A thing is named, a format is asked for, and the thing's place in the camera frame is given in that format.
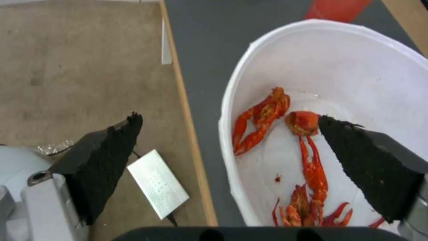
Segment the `gray table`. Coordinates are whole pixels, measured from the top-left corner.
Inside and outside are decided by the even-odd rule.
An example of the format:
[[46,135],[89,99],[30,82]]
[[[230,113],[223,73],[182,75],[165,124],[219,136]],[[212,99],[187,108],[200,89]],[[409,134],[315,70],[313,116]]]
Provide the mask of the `gray table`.
[[[175,57],[174,64],[179,65],[175,66],[175,73],[179,81],[183,81],[184,99],[187,94],[190,107],[191,117],[187,116],[186,121],[193,120],[190,135],[196,134],[199,144],[194,143],[193,148],[199,150],[193,150],[193,155],[202,158],[220,226],[244,225],[230,195],[217,129],[221,100],[230,75],[249,43],[277,27],[302,20],[310,3],[311,0],[161,1],[170,28],[170,44],[174,46],[172,57],[173,60]],[[368,6],[354,23],[417,50],[379,0]],[[187,103],[184,105],[186,116]],[[203,169],[196,167],[196,171],[203,172]],[[209,195],[202,195],[202,198],[209,198]]]

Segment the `black cable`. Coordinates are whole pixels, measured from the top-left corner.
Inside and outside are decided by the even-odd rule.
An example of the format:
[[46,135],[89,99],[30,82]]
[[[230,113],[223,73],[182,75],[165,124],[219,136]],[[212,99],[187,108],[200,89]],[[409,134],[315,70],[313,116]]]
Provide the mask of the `black cable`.
[[138,159],[141,158],[141,156],[136,151],[132,150],[132,153],[134,153],[134,155],[136,155]]
[[174,218],[174,214],[170,213],[166,218],[172,223],[172,225],[174,225],[174,227],[178,227],[177,221]]

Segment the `crayfish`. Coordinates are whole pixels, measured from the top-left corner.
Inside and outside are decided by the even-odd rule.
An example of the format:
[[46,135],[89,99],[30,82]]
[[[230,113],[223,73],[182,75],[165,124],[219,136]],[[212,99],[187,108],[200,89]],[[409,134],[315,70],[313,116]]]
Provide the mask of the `crayfish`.
[[[244,154],[262,141],[273,121],[284,116],[289,107],[290,96],[284,93],[283,88],[275,87],[266,99],[242,113],[235,122],[232,134],[234,154],[236,156]],[[247,121],[251,118],[256,130],[241,142],[247,129]]]

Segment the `wooden table edge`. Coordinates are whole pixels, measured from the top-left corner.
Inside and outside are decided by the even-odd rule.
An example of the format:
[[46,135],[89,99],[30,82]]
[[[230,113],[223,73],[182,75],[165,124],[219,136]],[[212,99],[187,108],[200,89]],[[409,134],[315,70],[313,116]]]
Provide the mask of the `wooden table edge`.
[[187,92],[184,86],[183,76],[181,75],[180,62],[178,60],[174,38],[172,36],[171,25],[169,24],[168,11],[166,9],[164,0],[160,0],[159,3],[163,20],[165,22],[165,29],[168,35],[169,47],[172,56],[172,66],[174,68],[174,74],[177,81],[177,88],[180,96],[181,108],[183,109],[184,120],[186,122],[187,135],[189,137],[190,149],[193,157],[193,165],[196,171],[196,178],[198,180],[199,191],[202,197],[202,205],[204,208],[205,219],[208,226],[218,226],[217,217],[211,199],[211,192],[208,186],[208,180],[206,177],[204,164],[202,162],[201,151],[199,149],[195,127],[193,125],[192,114],[190,112],[189,101],[187,99]]

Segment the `red cup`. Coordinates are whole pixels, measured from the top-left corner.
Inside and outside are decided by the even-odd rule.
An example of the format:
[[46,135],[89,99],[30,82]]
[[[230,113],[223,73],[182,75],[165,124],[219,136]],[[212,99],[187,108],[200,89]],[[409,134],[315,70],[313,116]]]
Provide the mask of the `red cup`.
[[313,0],[305,19],[318,18],[349,23],[372,0]]

